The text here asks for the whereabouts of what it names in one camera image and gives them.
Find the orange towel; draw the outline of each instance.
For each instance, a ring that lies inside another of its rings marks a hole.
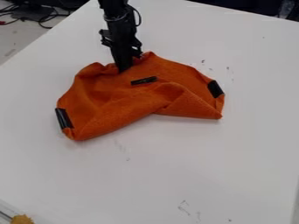
[[[157,81],[131,85],[156,76]],[[215,80],[190,66],[147,52],[129,70],[115,64],[83,68],[59,99],[61,129],[74,140],[118,130],[149,114],[220,119],[224,94]]]

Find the white tabletop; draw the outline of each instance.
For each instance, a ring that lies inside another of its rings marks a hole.
[[[299,173],[299,24],[183,0],[131,0],[143,50],[226,92],[223,119],[151,115],[76,143],[56,101],[112,62],[92,1],[0,67],[0,199],[52,224],[290,223]]]

